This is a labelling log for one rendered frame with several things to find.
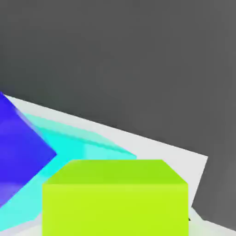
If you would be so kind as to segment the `large cyan box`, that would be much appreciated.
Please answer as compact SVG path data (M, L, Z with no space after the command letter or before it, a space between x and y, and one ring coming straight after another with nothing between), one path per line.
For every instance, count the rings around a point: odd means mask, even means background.
M56 156L0 207L0 232L34 220L42 211L42 185L74 159L136 159L103 136L30 114L24 115Z

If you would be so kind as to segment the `small lime green cube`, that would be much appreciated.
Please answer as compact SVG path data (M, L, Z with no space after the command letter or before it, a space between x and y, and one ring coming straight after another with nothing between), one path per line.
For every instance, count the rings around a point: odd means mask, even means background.
M74 160L42 186L42 236L189 236L188 211L162 160Z

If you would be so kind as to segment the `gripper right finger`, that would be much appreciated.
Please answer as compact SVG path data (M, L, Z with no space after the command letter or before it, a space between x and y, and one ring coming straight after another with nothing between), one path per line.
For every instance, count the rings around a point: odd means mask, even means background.
M236 236L236 231L203 220L194 208L189 210L189 236Z

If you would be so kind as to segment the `large blue box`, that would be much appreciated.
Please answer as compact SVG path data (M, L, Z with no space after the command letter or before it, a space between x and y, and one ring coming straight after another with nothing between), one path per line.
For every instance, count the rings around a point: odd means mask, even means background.
M0 92L0 207L55 156L33 124Z

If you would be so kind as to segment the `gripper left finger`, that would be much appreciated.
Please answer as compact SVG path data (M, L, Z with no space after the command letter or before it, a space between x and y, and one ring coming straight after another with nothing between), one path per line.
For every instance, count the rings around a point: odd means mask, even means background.
M32 221L1 231L0 236L42 236L41 220L42 216L39 214Z

